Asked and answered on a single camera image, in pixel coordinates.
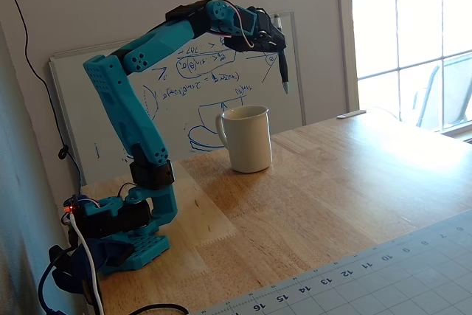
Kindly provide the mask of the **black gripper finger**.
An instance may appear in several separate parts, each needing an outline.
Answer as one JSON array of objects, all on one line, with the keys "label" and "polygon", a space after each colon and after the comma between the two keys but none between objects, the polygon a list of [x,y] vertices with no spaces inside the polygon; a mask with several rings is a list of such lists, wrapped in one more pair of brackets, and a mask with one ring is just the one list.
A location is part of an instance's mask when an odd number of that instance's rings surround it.
[{"label": "black gripper finger", "polygon": [[278,45],[264,38],[245,40],[243,37],[225,38],[225,46],[236,52],[267,52],[275,53],[279,51]]},{"label": "black gripper finger", "polygon": [[286,48],[285,36],[279,29],[271,29],[263,38],[264,50],[284,50]]}]

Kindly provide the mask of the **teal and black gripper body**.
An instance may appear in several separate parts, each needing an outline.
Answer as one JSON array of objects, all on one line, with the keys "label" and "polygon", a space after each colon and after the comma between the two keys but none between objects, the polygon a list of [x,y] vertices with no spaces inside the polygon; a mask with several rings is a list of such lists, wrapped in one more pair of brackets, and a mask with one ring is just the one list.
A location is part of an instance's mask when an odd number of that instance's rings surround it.
[{"label": "teal and black gripper body", "polygon": [[234,9],[232,38],[248,41],[272,40],[273,31],[270,16],[265,10],[250,7]]}]

